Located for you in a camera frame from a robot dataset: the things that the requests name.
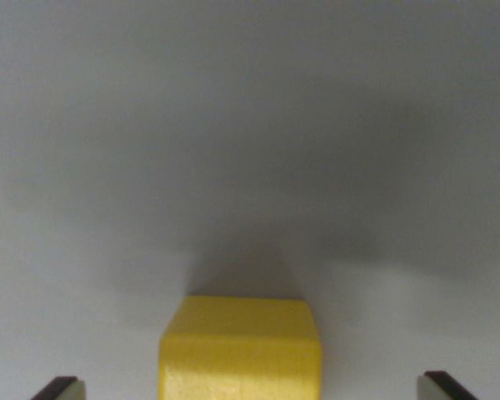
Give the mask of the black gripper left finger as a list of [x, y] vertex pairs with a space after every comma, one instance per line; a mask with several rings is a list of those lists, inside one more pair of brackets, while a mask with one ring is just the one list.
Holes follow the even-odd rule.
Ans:
[[58, 376], [37, 392], [32, 400], [85, 400], [86, 385], [74, 376]]

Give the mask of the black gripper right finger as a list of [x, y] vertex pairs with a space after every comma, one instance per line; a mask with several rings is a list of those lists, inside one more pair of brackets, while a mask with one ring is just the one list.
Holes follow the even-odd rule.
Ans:
[[478, 400], [446, 371], [426, 371], [417, 377], [417, 400]]

